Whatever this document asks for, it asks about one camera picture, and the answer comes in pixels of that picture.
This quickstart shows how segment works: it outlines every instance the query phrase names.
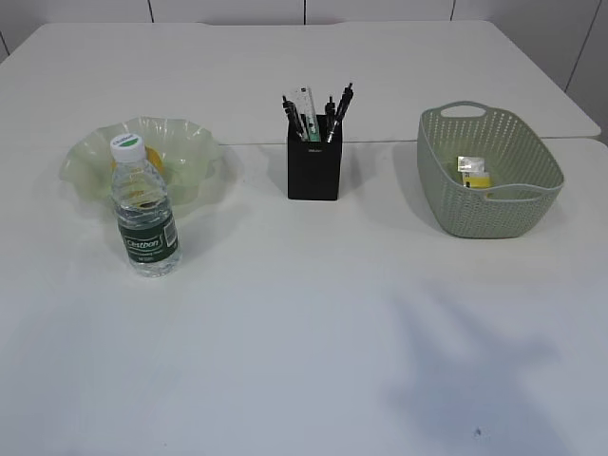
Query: water bottle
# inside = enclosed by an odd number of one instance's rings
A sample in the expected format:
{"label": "water bottle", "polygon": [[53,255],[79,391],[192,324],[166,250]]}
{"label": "water bottle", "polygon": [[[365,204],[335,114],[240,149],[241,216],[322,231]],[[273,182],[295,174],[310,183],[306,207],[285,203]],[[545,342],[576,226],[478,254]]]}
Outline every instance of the water bottle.
{"label": "water bottle", "polygon": [[140,136],[117,136],[110,148],[116,162],[112,199],[129,261],[142,276],[163,276],[181,259],[167,187]]}

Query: plastic basket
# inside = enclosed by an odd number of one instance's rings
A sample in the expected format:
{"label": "plastic basket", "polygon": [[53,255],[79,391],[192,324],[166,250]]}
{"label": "plastic basket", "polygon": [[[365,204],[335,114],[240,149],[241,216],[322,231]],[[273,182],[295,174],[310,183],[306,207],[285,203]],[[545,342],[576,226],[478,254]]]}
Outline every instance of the plastic basket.
{"label": "plastic basket", "polygon": [[[449,108],[474,106],[475,117],[449,117]],[[466,188],[458,156],[483,157],[492,187]],[[441,227],[461,238],[515,238],[547,212],[563,187],[563,173],[532,129],[512,112],[473,102],[425,111],[418,131],[418,173]]]}

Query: pen holder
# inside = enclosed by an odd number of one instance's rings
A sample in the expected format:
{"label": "pen holder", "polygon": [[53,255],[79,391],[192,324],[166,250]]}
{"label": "pen holder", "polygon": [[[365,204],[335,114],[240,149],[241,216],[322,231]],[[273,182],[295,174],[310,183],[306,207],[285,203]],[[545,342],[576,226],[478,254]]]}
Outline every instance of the pen holder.
{"label": "pen holder", "polygon": [[303,142],[290,125],[287,132],[287,197],[290,200],[336,201],[342,161],[342,125],[325,142],[325,116],[316,116],[321,142]]}

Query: green label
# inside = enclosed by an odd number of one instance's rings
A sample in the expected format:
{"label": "green label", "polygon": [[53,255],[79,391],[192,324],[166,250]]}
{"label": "green label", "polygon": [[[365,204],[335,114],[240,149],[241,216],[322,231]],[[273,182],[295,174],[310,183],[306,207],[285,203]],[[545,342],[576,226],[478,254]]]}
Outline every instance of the green label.
{"label": "green label", "polygon": [[138,263],[162,261],[178,249],[178,231],[172,215],[164,222],[145,230],[131,230],[120,223],[118,229],[129,258]]}
{"label": "green label", "polygon": [[139,139],[134,138],[134,139],[132,139],[131,141],[126,141],[126,142],[123,142],[123,143],[121,144],[121,147],[128,147],[129,145],[133,145],[133,144],[135,144],[137,141],[139,141]]}

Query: black pen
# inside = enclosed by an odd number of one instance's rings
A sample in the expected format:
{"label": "black pen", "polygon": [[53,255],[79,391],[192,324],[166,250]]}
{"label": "black pen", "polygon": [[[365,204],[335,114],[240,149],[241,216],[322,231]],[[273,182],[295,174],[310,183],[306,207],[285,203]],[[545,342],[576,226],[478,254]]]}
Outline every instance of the black pen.
{"label": "black pen", "polygon": [[342,98],[340,99],[340,104],[338,105],[338,111],[335,114],[335,119],[333,120],[332,128],[327,134],[327,143],[332,142],[336,128],[340,124],[342,124],[342,121],[344,120],[344,115],[346,114],[346,110],[349,108],[349,104],[351,103],[352,95],[352,83],[350,83],[349,86],[344,89],[344,93],[342,94]]}
{"label": "black pen", "polygon": [[325,131],[329,135],[332,129],[333,119],[335,118],[335,103],[333,102],[333,96],[330,95],[330,102],[325,105]]}
{"label": "black pen", "polygon": [[306,130],[302,125],[300,116],[297,113],[297,109],[295,108],[295,104],[294,102],[290,102],[289,100],[287,100],[287,98],[285,98],[285,95],[283,95],[283,108],[285,109],[285,114],[287,114],[287,121],[294,128],[295,133],[297,133],[297,136],[300,137],[300,140],[307,141],[308,135],[306,134]]}

